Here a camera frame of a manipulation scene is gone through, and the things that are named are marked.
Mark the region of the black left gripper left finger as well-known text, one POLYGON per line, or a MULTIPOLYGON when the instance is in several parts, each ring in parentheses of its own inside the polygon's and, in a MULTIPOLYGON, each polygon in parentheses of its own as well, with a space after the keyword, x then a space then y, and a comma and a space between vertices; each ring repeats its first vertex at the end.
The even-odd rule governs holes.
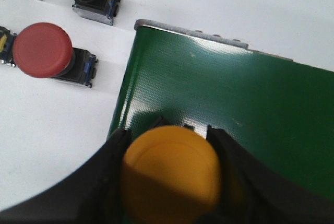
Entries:
POLYGON ((79 169, 44 192, 1 211, 1 223, 121 223, 120 173, 131 144, 118 128, 79 169))

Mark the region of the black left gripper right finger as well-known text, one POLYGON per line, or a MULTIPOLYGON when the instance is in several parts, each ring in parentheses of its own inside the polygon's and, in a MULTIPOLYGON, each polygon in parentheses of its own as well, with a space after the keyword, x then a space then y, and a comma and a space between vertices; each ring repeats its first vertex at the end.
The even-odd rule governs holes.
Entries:
POLYGON ((226 131, 207 127, 221 164, 216 213, 228 223, 333 223, 333 201, 283 178, 226 131))

